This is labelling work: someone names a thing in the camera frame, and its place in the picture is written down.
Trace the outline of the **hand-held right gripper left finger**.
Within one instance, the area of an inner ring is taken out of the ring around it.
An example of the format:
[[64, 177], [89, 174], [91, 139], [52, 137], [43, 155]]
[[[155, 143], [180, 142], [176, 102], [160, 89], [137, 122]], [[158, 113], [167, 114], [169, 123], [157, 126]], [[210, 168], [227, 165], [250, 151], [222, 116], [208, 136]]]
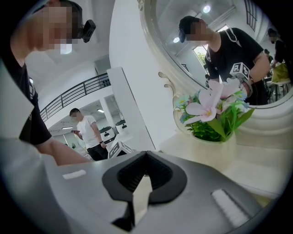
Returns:
[[145, 234], [146, 218], [135, 223], [133, 193], [118, 172], [145, 152], [84, 164], [57, 166], [43, 155], [48, 186], [42, 199], [42, 228], [49, 234]]

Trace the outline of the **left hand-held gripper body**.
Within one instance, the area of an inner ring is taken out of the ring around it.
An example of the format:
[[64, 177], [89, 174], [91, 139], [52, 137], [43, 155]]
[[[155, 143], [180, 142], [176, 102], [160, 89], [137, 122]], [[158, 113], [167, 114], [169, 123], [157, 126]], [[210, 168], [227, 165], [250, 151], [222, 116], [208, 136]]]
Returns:
[[125, 143], [121, 141], [117, 141], [116, 143], [112, 143], [112, 148], [110, 149], [108, 153], [108, 158], [115, 158], [125, 154], [131, 154], [134, 151], [135, 150], [133, 150], [131, 147], [129, 147]]

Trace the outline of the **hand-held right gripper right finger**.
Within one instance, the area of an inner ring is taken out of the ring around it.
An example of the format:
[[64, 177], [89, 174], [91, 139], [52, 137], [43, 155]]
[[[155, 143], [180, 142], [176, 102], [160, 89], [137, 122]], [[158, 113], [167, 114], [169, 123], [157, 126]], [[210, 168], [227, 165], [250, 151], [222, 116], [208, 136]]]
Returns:
[[261, 210], [255, 198], [216, 169], [164, 153], [154, 152], [179, 166], [187, 177], [173, 201], [149, 205], [134, 228], [135, 234], [247, 234], [248, 222]]

